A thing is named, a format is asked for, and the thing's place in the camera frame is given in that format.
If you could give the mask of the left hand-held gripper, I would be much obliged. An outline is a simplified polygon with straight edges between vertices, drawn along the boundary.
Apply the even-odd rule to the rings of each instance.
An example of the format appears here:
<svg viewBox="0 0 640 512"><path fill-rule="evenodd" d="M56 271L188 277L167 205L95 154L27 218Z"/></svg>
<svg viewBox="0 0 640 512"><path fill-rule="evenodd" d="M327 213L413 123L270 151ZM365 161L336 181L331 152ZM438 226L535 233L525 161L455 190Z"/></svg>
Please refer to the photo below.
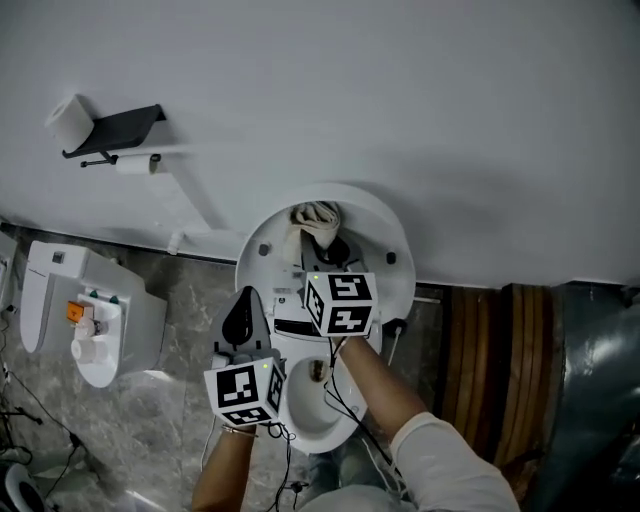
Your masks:
<svg viewBox="0 0 640 512"><path fill-rule="evenodd" d="M214 415L232 426L276 422L286 374L258 292L251 286L237 291L212 328L212 366L204 379Z"/></svg>

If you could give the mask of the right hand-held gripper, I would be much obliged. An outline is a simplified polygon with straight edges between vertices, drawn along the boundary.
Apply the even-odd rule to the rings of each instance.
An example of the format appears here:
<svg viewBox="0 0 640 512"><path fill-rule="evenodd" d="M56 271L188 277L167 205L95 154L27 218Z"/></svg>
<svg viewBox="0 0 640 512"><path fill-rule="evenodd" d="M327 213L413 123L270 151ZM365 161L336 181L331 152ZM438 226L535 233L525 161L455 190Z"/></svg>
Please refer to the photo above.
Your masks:
<svg viewBox="0 0 640 512"><path fill-rule="evenodd" d="M317 332L329 338L367 336L378 312L379 295L375 275L355 239L338 235L324 249L304 232L301 262L303 306Z"/></svg>

